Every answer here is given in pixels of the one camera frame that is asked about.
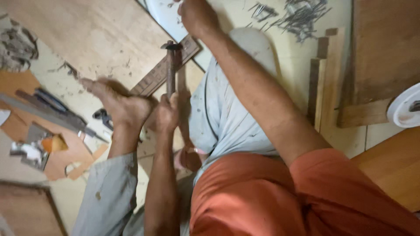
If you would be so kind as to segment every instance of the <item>hand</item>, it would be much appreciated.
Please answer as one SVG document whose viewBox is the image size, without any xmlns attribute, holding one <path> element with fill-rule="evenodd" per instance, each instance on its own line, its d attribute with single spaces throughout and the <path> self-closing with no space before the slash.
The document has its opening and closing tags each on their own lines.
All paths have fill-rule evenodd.
<svg viewBox="0 0 420 236">
<path fill-rule="evenodd" d="M 156 107 L 156 131 L 158 134 L 174 132 L 178 126 L 178 93 L 173 93 L 171 99 L 166 94 L 160 97 Z"/>
<path fill-rule="evenodd" d="M 179 6 L 178 14 L 185 29 L 198 39 L 221 31 L 217 14 L 206 0 L 185 0 Z"/>
</svg>

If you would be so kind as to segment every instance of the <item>bare foot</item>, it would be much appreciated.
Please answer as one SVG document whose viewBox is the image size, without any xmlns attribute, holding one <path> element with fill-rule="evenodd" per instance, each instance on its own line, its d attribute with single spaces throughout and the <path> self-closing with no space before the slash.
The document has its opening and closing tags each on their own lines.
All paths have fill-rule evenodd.
<svg viewBox="0 0 420 236">
<path fill-rule="evenodd" d="M 101 100 L 105 110 L 112 117 L 114 129 L 125 125 L 140 133 L 140 130 L 151 113 L 149 100 L 140 97 L 126 97 L 108 86 L 109 80 L 80 79 L 88 92 Z"/>
</svg>

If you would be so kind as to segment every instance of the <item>white plastic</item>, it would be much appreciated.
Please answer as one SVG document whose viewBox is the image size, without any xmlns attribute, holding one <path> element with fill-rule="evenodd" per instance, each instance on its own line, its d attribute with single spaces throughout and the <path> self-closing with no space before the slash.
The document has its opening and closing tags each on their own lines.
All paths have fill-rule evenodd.
<svg viewBox="0 0 420 236">
<path fill-rule="evenodd" d="M 0 110 L 0 126 L 6 122 L 7 118 L 10 116 L 9 110 Z"/>
<path fill-rule="evenodd" d="M 420 101 L 420 83 L 405 90 L 391 103 L 387 112 L 389 122 L 402 128 L 420 126 L 420 111 L 410 112 L 416 101 Z"/>
</svg>

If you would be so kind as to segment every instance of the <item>toe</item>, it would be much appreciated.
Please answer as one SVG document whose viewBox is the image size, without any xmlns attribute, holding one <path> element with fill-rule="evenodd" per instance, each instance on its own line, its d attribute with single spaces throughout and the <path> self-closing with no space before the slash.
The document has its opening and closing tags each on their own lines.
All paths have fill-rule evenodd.
<svg viewBox="0 0 420 236">
<path fill-rule="evenodd" d="M 83 85 L 87 89 L 88 92 L 92 93 L 94 96 L 102 100 L 102 98 L 106 97 L 107 93 L 109 93 L 110 89 L 101 82 L 93 81 L 91 79 L 80 79 L 79 83 Z"/>
</svg>

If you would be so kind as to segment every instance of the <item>person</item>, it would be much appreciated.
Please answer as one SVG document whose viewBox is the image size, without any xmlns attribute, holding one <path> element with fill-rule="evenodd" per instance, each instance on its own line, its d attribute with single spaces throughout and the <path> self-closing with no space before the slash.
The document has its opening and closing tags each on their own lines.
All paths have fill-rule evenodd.
<svg viewBox="0 0 420 236">
<path fill-rule="evenodd" d="M 176 182 L 179 95 L 163 95 L 145 205 L 134 214 L 137 142 L 152 106 L 105 81 L 80 80 L 112 116 L 114 133 L 108 160 L 90 170 L 72 235 L 420 235 L 420 221 L 306 121 L 273 77 L 264 34 L 226 35 L 205 0 L 185 0 L 178 13 L 213 54 L 189 115 L 191 141 L 206 159 Z"/>
</svg>

